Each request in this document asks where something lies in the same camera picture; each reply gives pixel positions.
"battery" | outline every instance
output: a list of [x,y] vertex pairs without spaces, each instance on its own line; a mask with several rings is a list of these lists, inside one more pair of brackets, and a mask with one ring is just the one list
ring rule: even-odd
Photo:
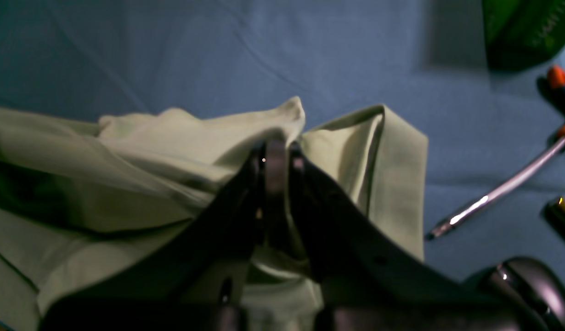
[[547,203],[544,209],[544,215],[558,234],[565,240],[565,199],[558,197]]

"black plastic part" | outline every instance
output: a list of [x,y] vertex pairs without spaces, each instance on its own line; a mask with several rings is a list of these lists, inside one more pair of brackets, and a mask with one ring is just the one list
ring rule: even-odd
[[[293,220],[327,306],[318,317],[318,330],[379,330],[384,325],[384,330],[397,330],[403,321],[415,330],[524,327],[501,301],[467,291],[403,252],[297,144],[288,159],[281,155],[286,151],[280,141],[270,147],[254,149],[186,231],[132,268],[56,302],[40,331],[244,330],[244,315],[233,307],[240,301],[260,230],[276,225],[260,220],[284,219],[258,216],[285,212],[280,196],[268,196],[280,193],[279,176],[288,180]],[[262,159],[278,164],[265,171],[268,160]],[[269,171],[275,173],[265,176]]]
[[114,330],[119,325],[122,330],[146,330],[157,329],[158,324],[178,329],[183,320],[201,327],[223,314],[220,305],[237,304],[255,245],[255,196],[260,193],[256,184],[263,149],[252,152],[185,231],[133,267],[53,304],[40,330],[68,331],[86,325],[96,326],[89,330]]

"green cloth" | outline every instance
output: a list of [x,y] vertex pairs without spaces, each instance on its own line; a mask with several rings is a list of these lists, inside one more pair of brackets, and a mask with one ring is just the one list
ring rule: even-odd
[[[35,330],[60,297],[158,249],[257,141],[280,134],[422,260],[427,138],[382,105],[302,133],[304,124],[297,97],[209,120],[172,108],[91,124],[0,108],[0,319]],[[310,329],[321,294],[296,253],[257,247],[242,297],[253,330]]]

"blue fabric surface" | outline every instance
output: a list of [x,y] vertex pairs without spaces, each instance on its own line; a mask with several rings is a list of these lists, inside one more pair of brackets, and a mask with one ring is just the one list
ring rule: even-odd
[[[311,127],[385,103],[429,136],[427,230],[546,148],[564,121],[536,89],[547,66],[489,73],[480,0],[0,0],[0,105],[208,118],[299,96]],[[529,255],[565,283],[565,243],[539,216],[560,194],[565,154],[427,243],[427,262],[463,280]]]

